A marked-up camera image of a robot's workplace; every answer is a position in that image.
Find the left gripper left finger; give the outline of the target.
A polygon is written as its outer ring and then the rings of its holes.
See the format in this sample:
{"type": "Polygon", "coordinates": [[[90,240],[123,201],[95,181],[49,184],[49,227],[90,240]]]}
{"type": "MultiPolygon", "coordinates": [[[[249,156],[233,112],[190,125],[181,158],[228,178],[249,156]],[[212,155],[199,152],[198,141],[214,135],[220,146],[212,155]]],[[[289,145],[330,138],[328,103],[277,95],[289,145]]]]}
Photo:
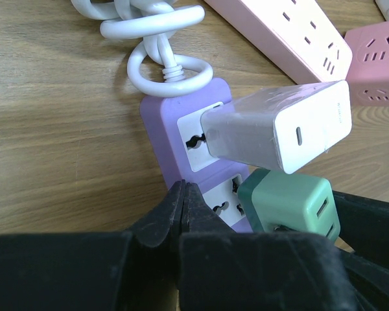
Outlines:
{"type": "Polygon", "coordinates": [[[0,235],[0,310],[175,310],[185,182],[124,231],[0,235]]]}

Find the pink power strip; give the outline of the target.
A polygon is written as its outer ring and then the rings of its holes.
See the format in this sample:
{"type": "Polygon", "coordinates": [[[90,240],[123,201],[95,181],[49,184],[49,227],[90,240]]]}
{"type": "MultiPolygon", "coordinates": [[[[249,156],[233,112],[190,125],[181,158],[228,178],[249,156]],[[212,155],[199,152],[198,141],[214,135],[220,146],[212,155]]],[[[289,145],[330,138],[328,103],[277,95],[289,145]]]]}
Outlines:
{"type": "Polygon", "coordinates": [[[353,53],[313,0],[225,0],[208,5],[297,84],[346,78],[353,53]]]}

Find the white usb charger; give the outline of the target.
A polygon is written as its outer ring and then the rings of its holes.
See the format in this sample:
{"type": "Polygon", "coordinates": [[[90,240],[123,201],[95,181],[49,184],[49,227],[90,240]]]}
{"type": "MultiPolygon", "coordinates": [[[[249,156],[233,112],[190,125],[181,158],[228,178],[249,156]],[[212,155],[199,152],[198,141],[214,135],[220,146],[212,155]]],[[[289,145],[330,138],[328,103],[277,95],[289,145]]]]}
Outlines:
{"type": "Polygon", "coordinates": [[[201,125],[213,157],[291,174],[351,132],[349,85],[264,88],[206,111],[201,125]]]}

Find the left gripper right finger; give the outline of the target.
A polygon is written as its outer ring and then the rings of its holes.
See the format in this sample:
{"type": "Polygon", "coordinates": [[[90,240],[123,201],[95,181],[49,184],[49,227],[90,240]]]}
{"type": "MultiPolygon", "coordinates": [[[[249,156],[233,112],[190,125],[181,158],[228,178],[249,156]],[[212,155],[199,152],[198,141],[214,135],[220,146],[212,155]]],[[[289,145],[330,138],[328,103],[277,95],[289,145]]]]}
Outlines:
{"type": "Polygon", "coordinates": [[[188,183],[179,239],[182,310],[357,310],[335,245],[312,233],[236,233],[188,183]]]}

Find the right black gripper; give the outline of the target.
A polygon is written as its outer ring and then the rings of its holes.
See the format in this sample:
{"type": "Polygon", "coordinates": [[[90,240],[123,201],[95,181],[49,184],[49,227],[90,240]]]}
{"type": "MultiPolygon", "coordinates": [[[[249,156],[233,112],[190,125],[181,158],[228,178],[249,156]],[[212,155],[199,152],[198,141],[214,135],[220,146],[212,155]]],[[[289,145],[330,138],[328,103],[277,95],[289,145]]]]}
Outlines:
{"type": "Polygon", "coordinates": [[[334,191],[342,260],[359,310],[389,310],[389,202],[334,191]]]}

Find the purple power strip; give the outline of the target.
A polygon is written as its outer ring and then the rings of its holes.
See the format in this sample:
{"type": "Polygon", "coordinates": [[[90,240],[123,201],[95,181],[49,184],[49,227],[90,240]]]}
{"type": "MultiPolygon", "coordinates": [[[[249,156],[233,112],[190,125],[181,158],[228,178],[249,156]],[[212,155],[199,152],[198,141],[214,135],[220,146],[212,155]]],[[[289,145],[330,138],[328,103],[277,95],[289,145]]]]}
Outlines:
{"type": "Polygon", "coordinates": [[[238,233],[252,228],[238,200],[237,187],[249,176],[247,165],[210,155],[200,124],[203,112],[232,100],[229,84],[214,78],[190,95],[146,96],[140,114],[168,188],[181,179],[196,183],[210,207],[238,233]]]}

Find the green usb charger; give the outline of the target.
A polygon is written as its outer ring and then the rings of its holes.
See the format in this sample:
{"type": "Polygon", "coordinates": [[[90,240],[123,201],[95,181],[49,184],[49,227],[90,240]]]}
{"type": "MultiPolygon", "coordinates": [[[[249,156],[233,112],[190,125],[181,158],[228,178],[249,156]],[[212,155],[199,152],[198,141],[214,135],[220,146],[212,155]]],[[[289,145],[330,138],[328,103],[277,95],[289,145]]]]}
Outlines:
{"type": "Polygon", "coordinates": [[[258,168],[238,187],[237,196],[254,232],[286,227],[316,233],[332,242],[340,234],[328,179],[258,168]]]}

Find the pink cube socket adapter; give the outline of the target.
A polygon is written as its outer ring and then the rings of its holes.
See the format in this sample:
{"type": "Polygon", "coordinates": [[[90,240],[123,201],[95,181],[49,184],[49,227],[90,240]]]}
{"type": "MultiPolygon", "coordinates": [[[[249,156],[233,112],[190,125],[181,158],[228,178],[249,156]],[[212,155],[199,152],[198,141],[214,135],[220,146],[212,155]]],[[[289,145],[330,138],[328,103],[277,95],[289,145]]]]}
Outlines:
{"type": "Polygon", "coordinates": [[[389,107],[389,21],[346,32],[353,52],[346,81],[354,106],[389,107]]]}

